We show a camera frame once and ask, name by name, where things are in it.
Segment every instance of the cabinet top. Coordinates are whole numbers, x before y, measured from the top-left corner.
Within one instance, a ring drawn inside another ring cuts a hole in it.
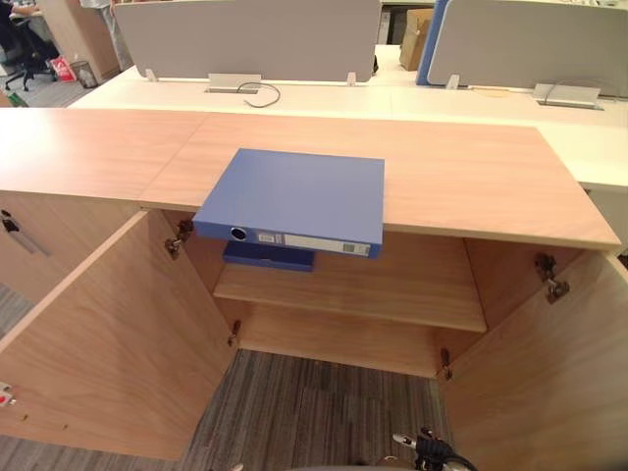
[[[533,128],[141,110],[0,110],[0,190],[198,209],[241,147],[386,160],[388,230],[606,249]]]

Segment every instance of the cardboard box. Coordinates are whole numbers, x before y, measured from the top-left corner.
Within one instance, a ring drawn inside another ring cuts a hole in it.
[[[399,55],[399,63],[407,71],[416,71],[419,68],[433,13],[433,8],[407,11],[407,23]]]

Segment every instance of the trash bin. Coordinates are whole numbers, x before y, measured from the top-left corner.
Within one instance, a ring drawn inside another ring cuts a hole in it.
[[[77,80],[80,82],[83,88],[95,88],[98,86],[98,82],[94,77],[91,67],[87,61],[76,61],[70,64],[72,70],[77,76]]]

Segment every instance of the blue box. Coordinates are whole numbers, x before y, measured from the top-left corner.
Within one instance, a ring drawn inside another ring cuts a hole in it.
[[[203,237],[374,258],[383,212],[382,159],[240,149],[193,222]]]
[[[227,263],[240,263],[254,267],[311,272],[314,265],[314,252],[300,248],[230,240],[223,252],[223,260]]]

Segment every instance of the cabinet door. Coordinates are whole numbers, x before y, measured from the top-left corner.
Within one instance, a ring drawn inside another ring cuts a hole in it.
[[[0,283],[36,304],[137,209],[125,201],[0,192],[0,210],[20,228],[0,226]]]
[[[132,216],[0,340],[4,435],[174,459],[236,351],[161,212]]]
[[[478,469],[628,465],[628,272],[587,252],[559,278],[565,297],[537,292],[441,378],[456,447]]]

